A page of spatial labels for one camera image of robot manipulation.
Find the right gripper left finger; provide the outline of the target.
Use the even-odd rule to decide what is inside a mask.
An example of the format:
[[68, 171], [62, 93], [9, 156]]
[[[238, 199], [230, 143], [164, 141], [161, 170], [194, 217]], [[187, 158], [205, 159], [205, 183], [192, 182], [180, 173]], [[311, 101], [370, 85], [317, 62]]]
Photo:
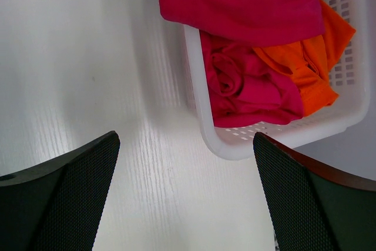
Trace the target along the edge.
[[110, 131], [1, 176], [1, 250], [92, 250], [119, 149]]

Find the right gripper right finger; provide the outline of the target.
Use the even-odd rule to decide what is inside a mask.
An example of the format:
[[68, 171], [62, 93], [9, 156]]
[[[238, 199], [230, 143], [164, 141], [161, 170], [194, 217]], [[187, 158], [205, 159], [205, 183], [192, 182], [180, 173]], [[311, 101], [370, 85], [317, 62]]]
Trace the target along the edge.
[[375, 250], [375, 181], [263, 133], [253, 149], [278, 250]]

